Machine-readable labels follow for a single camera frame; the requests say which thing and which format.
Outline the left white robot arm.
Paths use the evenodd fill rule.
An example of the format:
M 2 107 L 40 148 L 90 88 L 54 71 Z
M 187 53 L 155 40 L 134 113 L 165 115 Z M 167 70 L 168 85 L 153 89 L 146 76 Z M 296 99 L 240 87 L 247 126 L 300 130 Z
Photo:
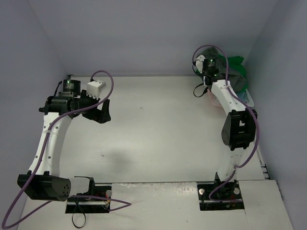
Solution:
M 100 124 L 111 120 L 109 99 L 101 100 L 106 87 L 101 80 L 91 80 L 81 89 L 78 80 L 64 80 L 62 91 L 47 98 L 39 109 L 44 114 L 44 125 L 35 158 L 27 174 L 20 174 L 17 184 L 32 200 L 66 201 L 79 195 L 90 201 L 96 195 L 92 177 L 60 177 L 60 156 L 67 130 L 78 115 Z

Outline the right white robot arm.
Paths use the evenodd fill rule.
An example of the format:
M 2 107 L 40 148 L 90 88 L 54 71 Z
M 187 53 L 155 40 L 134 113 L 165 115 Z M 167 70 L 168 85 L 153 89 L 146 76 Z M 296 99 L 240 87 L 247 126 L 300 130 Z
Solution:
M 228 183 L 236 180 L 236 171 L 245 167 L 257 150 L 257 112 L 237 97 L 228 80 L 228 70 L 225 74 L 220 73 L 216 59 L 200 55 L 193 65 L 226 114 L 221 137 L 229 149 L 216 173 L 219 181 L 212 185 L 213 194 L 224 197 L 230 190 Z

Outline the grey t shirt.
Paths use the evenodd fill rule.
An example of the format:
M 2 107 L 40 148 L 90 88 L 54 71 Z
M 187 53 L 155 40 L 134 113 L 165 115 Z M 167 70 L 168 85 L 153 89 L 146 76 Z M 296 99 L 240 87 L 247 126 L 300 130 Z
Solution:
M 204 55 L 206 59 L 216 59 L 216 67 L 219 69 L 219 73 L 226 73 L 226 58 L 224 55 L 220 55 L 215 47 L 212 46 L 207 48 L 201 54 Z M 230 70 L 229 67 L 228 80 L 230 81 L 231 87 L 235 93 L 242 92 L 248 88 L 246 76 L 243 77 L 236 71 Z

